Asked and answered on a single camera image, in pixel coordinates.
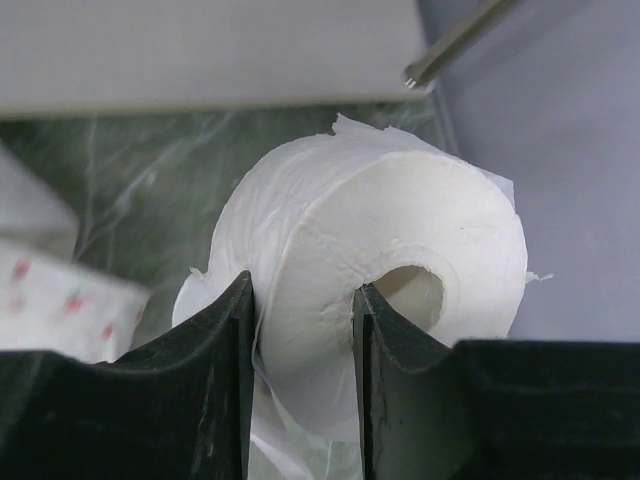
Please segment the floral toilet roll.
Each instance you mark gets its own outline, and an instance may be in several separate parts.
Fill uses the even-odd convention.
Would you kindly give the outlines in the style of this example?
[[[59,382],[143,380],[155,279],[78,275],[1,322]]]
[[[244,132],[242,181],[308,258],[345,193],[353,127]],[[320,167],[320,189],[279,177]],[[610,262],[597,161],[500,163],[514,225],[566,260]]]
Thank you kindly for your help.
[[[53,350],[85,363],[113,362],[131,347],[150,292],[1,242],[1,349]]]

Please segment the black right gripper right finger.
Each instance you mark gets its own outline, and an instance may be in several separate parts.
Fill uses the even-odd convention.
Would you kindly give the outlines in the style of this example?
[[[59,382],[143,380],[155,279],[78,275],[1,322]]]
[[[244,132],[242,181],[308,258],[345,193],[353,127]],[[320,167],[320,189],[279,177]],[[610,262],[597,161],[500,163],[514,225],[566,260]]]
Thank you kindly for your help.
[[[365,478],[638,477],[637,344],[446,347],[371,285],[353,332]]]

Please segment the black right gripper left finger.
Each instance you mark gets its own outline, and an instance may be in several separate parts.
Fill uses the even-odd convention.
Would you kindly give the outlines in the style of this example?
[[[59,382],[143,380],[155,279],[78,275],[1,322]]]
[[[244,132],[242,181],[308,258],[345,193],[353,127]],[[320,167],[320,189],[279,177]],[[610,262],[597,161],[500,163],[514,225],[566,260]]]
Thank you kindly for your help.
[[[254,298],[242,272],[211,305],[113,363],[1,355],[5,479],[244,479]]]

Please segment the plain white toilet roll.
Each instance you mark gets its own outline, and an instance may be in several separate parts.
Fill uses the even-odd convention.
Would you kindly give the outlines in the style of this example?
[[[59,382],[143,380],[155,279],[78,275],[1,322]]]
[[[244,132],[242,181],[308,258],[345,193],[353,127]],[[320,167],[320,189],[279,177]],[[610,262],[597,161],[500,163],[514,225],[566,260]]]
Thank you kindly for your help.
[[[505,337],[531,279],[510,179],[394,127],[339,116],[332,129],[277,147],[243,177],[207,270],[190,273],[172,313],[181,324],[251,274],[251,443],[287,479],[311,471],[286,418],[331,442],[359,436],[352,311],[361,286],[377,284],[452,346]]]

